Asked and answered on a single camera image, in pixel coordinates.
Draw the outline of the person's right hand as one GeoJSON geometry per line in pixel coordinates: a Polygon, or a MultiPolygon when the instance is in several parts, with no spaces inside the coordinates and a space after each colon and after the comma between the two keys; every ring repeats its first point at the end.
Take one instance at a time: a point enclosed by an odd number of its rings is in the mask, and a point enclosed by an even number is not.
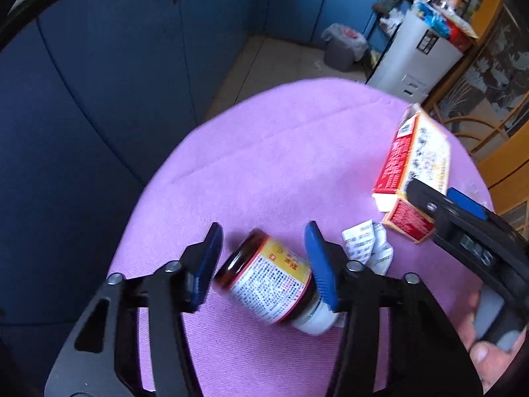
{"type": "Polygon", "coordinates": [[[465,316],[456,330],[480,377],[483,393],[486,394],[500,380],[500,377],[506,373],[515,356],[522,348],[528,326],[524,327],[524,330],[509,351],[504,351],[488,341],[479,340],[476,337],[474,327],[479,301],[480,292],[475,291],[468,300],[471,311],[465,316]]]}

